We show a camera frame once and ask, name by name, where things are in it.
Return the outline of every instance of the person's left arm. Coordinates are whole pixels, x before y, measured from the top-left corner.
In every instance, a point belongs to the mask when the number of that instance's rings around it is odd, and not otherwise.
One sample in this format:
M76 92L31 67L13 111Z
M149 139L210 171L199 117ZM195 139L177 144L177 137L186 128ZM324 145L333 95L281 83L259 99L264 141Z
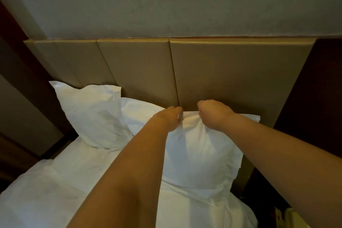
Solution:
M168 132L181 107L155 114L126 145L67 228L155 227Z

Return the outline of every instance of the person's left hand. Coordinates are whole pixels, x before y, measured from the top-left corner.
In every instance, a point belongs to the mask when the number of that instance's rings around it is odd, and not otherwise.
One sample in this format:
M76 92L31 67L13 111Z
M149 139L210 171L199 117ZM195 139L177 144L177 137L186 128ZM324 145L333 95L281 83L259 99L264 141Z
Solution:
M161 110L152 116L151 120L155 121L156 124L162 124L170 132L177 128L180 120L178 119L179 114L183 111L181 107L168 107L167 109Z

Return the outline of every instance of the mattress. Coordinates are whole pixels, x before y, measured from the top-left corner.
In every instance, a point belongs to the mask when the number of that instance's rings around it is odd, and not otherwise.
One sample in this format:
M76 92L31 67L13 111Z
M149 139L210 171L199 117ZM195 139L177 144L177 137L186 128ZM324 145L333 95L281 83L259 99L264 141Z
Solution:
M54 160L42 160L0 195L0 227L64 228L120 151L93 148L80 137ZM256 227L233 194L205 203L162 182L156 227Z

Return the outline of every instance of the person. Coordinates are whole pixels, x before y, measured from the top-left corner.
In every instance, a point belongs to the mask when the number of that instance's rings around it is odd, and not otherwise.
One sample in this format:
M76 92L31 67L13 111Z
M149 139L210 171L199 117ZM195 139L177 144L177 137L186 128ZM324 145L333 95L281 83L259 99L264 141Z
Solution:
M341 158L234 113L218 101L199 101L198 110L203 123L228 135L311 228L341 226ZM146 123L68 228L155 227L165 142L181 112L181 107L169 107Z

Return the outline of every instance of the headboard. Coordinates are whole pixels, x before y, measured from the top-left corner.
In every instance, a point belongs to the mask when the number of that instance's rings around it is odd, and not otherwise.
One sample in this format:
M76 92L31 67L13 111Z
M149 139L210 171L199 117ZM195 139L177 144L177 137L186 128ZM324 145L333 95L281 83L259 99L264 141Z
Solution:
M122 87L122 96L197 110L216 99L273 127L314 38L144 38L27 40L59 81ZM254 166L244 157L232 191L239 196Z

